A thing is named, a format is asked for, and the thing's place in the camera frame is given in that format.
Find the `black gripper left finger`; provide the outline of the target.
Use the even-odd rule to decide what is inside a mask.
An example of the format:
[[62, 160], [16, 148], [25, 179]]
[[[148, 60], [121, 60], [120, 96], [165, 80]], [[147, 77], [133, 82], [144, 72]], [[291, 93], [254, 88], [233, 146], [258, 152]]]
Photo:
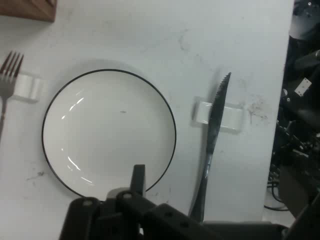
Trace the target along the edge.
[[100, 201], [75, 199], [69, 205], [61, 240], [206, 240], [208, 230], [168, 204], [144, 197], [145, 165], [133, 167], [129, 189]]

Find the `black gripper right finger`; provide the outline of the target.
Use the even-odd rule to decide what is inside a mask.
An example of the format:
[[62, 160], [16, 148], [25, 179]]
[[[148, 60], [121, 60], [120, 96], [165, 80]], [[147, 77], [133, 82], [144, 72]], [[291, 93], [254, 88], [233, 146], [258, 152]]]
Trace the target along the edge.
[[320, 194], [301, 211], [283, 240], [320, 240]]

